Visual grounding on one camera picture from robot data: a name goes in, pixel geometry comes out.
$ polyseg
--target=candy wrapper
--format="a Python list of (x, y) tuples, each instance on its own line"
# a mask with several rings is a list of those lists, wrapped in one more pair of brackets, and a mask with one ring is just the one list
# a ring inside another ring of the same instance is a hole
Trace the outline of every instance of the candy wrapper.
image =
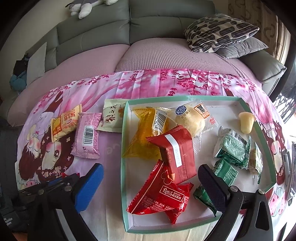
[(137, 215), (165, 212), (171, 223), (175, 223), (186, 208), (192, 187), (192, 183), (177, 186), (169, 177), (165, 163), (158, 160), (126, 211)]
[(253, 174), (254, 179), (257, 177), (257, 183), (259, 184), (263, 169), (263, 157), (258, 145), (253, 139), (251, 139), (248, 169)]
[(52, 142), (76, 130), (79, 119), (78, 113), (80, 112), (82, 112), (81, 104), (70, 111), (62, 113), (58, 118), (51, 119)]
[(219, 126), (206, 106), (198, 99), (194, 99), (187, 104), (175, 108), (161, 109), (163, 109), (163, 111), (167, 113), (167, 117), (177, 125), (185, 127), (190, 132), (192, 138), (200, 138), (203, 131), (209, 131), (214, 126)]
[(154, 108), (134, 109), (133, 112), (140, 119), (138, 130), (130, 142), (123, 157), (140, 157), (146, 160), (158, 160), (161, 158), (159, 147), (148, 142), (146, 137), (156, 136), (168, 131), (169, 123), (164, 117), (162, 126), (154, 127), (155, 119), (161, 115)]
[(71, 154), (81, 158), (97, 159), (100, 157), (98, 147), (99, 133), (96, 131), (102, 113), (79, 113), (79, 123)]
[(103, 108), (103, 120), (97, 130), (122, 132), (124, 107), (128, 99), (106, 99)]
[(224, 158), (230, 164), (241, 169), (247, 169), (250, 154), (250, 142), (242, 138), (232, 129), (223, 129), (221, 126), (218, 131), (218, 142), (214, 148), (214, 157)]
[(168, 166), (169, 175), (175, 184), (197, 174), (192, 137), (186, 128), (177, 126), (162, 135), (146, 139), (159, 147), (162, 160)]
[[(222, 178), (228, 186), (231, 186), (233, 184), (238, 174), (238, 171), (235, 170), (235, 168), (223, 158), (215, 163), (215, 166), (213, 167), (213, 172), (217, 177)], [(209, 198), (202, 185), (200, 185), (195, 190), (193, 196), (195, 199), (199, 199), (203, 204), (205, 204), (216, 216), (217, 210), (215, 209), (213, 203), (211, 202), (211, 199)]]

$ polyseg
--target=jelly cup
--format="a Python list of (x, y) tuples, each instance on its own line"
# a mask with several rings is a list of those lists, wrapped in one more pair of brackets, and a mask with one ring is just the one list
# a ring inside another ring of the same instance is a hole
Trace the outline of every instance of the jelly cup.
[(239, 118), (241, 122), (242, 133), (250, 134), (256, 119), (255, 116), (250, 112), (241, 112), (239, 114)]

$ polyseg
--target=screw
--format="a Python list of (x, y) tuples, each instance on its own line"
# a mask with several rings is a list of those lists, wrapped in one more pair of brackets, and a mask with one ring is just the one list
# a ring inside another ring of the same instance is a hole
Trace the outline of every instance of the screw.
[(72, 190), (72, 186), (65, 186), (64, 190), (65, 190), (66, 192), (69, 192), (69, 191)]
[(260, 194), (262, 194), (262, 195), (265, 194), (265, 192), (262, 191), (261, 189), (259, 189), (258, 192), (259, 192)]
[(230, 187), (230, 190), (233, 191), (233, 192), (237, 192), (238, 191), (238, 188), (236, 186), (231, 186)]
[(44, 193), (44, 190), (43, 189), (40, 189), (39, 191), (38, 191), (38, 194), (39, 195), (42, 195)]

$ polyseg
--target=curtain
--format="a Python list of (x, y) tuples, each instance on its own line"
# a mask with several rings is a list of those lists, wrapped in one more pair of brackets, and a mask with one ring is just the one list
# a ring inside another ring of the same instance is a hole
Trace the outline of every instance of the curtain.
[(278, 17), (260, 0), (229, 0), (228, 15), (258, 26), (255, 38), (264, 42), (269, 54), (281, 61), (289, 32)]

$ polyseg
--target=blue oval logo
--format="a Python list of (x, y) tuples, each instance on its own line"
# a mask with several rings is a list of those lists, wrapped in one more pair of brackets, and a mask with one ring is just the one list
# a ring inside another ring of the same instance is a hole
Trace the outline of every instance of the blue oval logo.
[(181, 105), (176, 109), (176, 114), (182, 115), (185, 111), (186, 111), (186, 106)]

